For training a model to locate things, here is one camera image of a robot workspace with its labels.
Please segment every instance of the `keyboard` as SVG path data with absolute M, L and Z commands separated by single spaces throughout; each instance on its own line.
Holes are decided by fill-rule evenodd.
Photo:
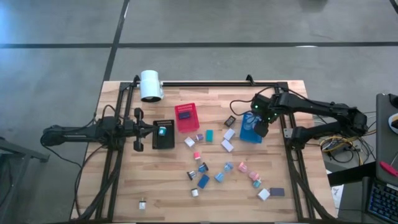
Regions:
M 398 191 L 374 181 L 367 212 L 387 222 L 398 224 Z

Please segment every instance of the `teal block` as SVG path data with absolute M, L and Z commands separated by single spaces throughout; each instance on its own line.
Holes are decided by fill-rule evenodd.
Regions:
M 206 141 L 213 141 L 213 130 L 206 130 Z

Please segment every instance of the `white lamp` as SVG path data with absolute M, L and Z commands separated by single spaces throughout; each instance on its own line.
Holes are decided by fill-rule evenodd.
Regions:
M 163 99 L 162 83 L 159 81 L 159 74 L 156 71 L 145 70 L 141 72 L 139 89 L 143 102 L 153 103 Z

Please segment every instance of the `dark blue block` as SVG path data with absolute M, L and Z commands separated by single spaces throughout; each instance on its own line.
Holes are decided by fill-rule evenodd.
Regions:
M 178 114 L 178 118 L 179 119 L 186 119 L 186 118 L 189 118 L 189 117 L 191 117 L 191 114 L 189 113 L 189 111 L 182 112 L 182 113 Z
M 271 188 L 269 192 L 271 196 L 285 196 L 285 189 L 283 188 Z
M 199 180 L 198 187 L 200 187 L 201 189 L 204 189 L 207 182 L 209 182 L 209 179 L 210 178 L 206 174 L 203 174 L 203 176 Z

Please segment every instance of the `red basket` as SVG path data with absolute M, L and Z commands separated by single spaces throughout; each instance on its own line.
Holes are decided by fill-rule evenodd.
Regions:
M 186 105 L 177 105 L 174 107 L 175 119 L 177 120 L 177 128 L 181 133 L 187 133 L 190 131 L 196 131 L 199 129 L 199 120 L 197 114 L 197 108 L 194 103 Z M 178 115 L 182 112 L 190 112 L 190 117 L 185 119 L 179 119 Z

